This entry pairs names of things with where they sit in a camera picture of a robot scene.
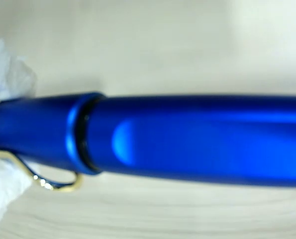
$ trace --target pen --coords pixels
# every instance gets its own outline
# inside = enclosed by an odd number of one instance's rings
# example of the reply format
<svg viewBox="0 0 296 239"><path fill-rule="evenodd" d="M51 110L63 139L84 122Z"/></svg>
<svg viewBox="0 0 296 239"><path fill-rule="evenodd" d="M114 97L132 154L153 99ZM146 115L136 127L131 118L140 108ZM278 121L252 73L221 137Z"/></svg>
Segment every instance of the pen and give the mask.
<svg viewBox="0 0 296 239"><path fill-rule="evenodd" d="M296 187L296 97L85 93L2 102L0 152L78 174Z"/></svg>

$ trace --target blue pen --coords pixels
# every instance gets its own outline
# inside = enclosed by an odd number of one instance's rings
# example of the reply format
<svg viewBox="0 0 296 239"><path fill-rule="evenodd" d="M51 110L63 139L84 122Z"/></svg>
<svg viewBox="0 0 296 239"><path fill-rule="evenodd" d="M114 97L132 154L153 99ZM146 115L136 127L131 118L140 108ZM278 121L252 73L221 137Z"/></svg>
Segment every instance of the blue pen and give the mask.
<svg viewBox="0 0 296 239"><path fill-rule="evenodd" d="M99 93L0 103L0 155L95 175L296 186L296 97ZM48 189L70 187L33 178Z"/></svg>

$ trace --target black band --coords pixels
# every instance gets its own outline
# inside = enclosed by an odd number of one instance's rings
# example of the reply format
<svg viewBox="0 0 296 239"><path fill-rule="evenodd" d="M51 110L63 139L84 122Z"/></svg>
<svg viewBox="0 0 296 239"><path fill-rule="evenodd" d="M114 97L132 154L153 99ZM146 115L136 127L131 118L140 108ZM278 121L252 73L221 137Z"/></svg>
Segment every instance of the black band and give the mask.
<svg viewBox="0 0 296 239"><path fill-rule="evenodd" d="M89 156L88 145L86 141L86 132L88 128L89 114L94 109L98 101L104 98L104 96L97 96L84 104L79 112L75 126L75 137L77 142L78 154L83 163L95 172L100 172L100 170L94 165L91 157Z"/></svg>

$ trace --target wooden surface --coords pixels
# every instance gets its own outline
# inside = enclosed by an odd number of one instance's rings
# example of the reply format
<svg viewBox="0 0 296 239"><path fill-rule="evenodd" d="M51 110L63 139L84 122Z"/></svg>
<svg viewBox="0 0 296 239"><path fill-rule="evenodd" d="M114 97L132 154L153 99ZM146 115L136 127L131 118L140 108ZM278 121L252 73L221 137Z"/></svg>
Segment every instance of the wooden surface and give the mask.
<svg viewBox="0 0 296 239"><path fill-rule="evenodd" d="M296 0L0 0L0 37L39 95L296 94ZM19 238L296 239L296 189L103 173L32 187L0 226Z"/></svg>

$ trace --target pen clip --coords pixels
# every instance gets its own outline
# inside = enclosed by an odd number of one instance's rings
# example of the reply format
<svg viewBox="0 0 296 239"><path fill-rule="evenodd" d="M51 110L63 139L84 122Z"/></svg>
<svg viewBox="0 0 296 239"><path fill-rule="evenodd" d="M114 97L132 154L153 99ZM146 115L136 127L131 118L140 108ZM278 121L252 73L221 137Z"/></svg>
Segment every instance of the pen clip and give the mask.
<svg viewBox="0 0 296 239"><path fill-rule="evenodd" d="M75 180L72 182L55 182L35 173L23 160L9 151L0 150L0 158L9 159L12 163L18 166L27 176L29 176L34 183L50 191L72 192L75 189L79 188L82 184L83 177L81 174L76 172L74 172Z"/></svg>

